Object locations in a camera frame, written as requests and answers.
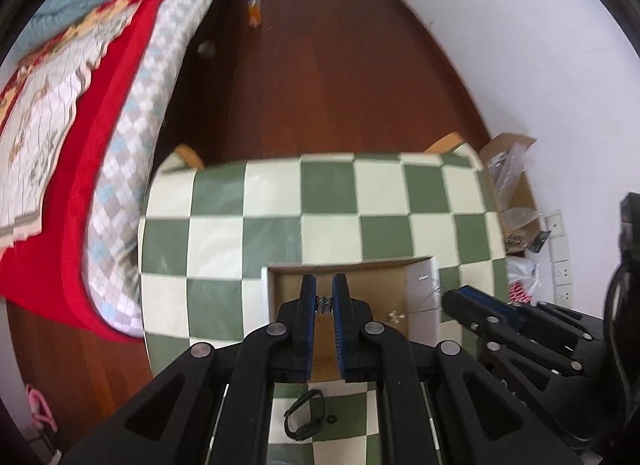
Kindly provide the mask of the black wristband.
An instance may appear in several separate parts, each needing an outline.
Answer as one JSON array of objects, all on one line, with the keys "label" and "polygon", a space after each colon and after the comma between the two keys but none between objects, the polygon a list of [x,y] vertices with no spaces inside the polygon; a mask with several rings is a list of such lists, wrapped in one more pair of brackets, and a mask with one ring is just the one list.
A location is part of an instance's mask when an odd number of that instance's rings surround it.
[{"label": "black wristband", "polygon": [[294,441],[309,440],[323,428],[326,398],[318,388],[309,389],[296,399],[283,415],[285,436]]}]

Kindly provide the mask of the open cardboard jewelry box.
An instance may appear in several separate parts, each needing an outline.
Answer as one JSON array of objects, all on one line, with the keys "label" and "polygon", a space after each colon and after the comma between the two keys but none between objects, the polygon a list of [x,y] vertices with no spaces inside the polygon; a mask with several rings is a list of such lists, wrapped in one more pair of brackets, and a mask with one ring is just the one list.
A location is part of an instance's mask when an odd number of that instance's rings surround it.
[{"label": "open cardboard jewelry box", "polygon": [[337,381],[341,356],[356,347],[361,326],[370,321],[396,329],[408,339],[435,346],[440,338],[440,278],[432,256],[392,258],[334,265],[271,265],[262,269],[269,320],[305,289],[316,297],[312,335],[303,342],[310,363],[306,381]]}]

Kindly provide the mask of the checkered quilt bed side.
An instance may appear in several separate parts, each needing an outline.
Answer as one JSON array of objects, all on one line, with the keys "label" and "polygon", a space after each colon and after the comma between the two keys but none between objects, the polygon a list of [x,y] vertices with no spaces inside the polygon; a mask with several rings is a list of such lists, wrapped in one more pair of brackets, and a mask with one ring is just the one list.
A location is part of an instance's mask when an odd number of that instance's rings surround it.
[{"label": "checkered quilt bed side", "polygon": [[186,49],[214,0],[162,0],[108,139],[81,249],[80,275],[103,337],[143,335],[138,226],[155,145]]}]

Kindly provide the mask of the clear bubble wrap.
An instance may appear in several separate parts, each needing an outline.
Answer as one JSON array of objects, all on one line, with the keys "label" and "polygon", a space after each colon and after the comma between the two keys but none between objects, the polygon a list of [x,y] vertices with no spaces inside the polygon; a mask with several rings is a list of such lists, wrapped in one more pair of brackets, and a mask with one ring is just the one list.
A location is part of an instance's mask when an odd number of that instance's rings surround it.
[{"label": "clear bubble wrap", "polygon": [[526,173],[529,149],[535,142],[524,134],[501,133],[480,152],[500,219],[509,233],[525,228],[540,216]]}]

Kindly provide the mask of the pink slipper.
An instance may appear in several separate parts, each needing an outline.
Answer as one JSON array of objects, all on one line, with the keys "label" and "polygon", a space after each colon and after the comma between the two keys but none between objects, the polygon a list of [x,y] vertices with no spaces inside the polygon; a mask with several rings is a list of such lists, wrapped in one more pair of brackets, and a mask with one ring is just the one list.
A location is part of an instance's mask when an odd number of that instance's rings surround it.
[{"label": "pink slipper", "polygon": [[52,414],[46,398],[32,385],[25,386],[27,402],[32,413],[32,425],[40,431],[50,429],[52,433],[58,432],[58,424]]}]

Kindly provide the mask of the orange drink bottle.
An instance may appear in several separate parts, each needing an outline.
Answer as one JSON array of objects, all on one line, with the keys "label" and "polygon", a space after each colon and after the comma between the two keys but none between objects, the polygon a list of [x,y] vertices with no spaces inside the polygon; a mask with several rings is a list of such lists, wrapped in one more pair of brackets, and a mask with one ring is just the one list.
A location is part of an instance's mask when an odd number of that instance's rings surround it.
[{"label": "orange drink bottle", "polygon": [[262,0],[247,0],[248,24],[256,28],[262,24]]}]

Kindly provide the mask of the white red plastic bag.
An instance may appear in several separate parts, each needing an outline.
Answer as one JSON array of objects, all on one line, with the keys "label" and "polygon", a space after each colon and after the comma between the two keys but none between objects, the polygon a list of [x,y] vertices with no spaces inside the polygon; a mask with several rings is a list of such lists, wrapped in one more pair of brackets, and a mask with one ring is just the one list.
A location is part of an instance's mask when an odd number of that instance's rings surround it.
[{"label": "white red plastic bag", "polygon": [[540,285],[539,266],[522,257],[506,257],[506,277],[510,303],[531,303]]}]

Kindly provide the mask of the green white checkered tablecloth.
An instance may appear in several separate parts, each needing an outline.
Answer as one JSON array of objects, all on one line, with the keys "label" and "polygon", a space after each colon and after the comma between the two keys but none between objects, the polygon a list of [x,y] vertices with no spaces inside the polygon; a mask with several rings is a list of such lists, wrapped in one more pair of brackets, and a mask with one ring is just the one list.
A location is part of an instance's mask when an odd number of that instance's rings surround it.
[{"label": "green white checkered tablecloth", "polygon": [[[139,229],[144,338],[160,373],[191,345],[266,325],[262,269],[432,256],[440,292],[508,295],[506,251],[482,164],[442,154],[323,154],[191,169],[160,165]],[[471,339],[442,313],[440,338]]]}]

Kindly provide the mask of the white power strip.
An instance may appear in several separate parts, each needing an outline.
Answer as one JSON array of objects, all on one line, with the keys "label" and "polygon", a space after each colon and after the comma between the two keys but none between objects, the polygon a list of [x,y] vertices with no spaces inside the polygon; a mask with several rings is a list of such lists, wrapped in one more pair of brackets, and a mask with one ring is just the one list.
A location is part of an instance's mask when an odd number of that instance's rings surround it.
[{"label": "white power strip", "polygon": [[549,212],[544,217],[549,233],[546,244],[551,259],[554,302],[562,307],[573,307],[573,271],[570,264],[570,244],[561,211]]}]

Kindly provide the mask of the brown cardboard box on floor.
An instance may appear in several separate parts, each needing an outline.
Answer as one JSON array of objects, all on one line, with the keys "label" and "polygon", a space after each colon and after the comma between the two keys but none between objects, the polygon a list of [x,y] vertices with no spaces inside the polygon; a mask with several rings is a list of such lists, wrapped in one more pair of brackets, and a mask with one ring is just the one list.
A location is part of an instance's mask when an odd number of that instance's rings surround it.
[{"label": "brown cardboard box on floor", "polygon": [[504,132],[480,151],[508,255],[538,254],[550,235],[527,174],[532,161],[529,150],[535,142],[524,134]]}]

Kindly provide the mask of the small cup under bed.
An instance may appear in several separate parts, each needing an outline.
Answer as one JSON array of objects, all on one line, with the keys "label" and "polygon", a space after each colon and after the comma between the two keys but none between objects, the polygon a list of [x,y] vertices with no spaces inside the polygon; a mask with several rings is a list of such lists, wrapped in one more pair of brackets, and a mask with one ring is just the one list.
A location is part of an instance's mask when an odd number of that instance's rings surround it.
[{"label": "small cup under bed", "polygon": [[198,55],[202,58],[213,58],[216,54],[216,44],[213,41],[203,41],[198,45]]}]

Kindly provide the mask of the red patterned bedspread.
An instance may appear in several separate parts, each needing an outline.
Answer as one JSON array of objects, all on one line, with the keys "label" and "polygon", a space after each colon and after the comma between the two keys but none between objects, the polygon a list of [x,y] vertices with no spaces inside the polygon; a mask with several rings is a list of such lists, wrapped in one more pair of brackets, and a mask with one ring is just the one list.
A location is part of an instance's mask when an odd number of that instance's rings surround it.
[{"label": "red patterned bedspread", "polygon": [[1,294],[99,336],[81,249],[107,142],[161,2],[98,6],[23,58],[1,91]]}]

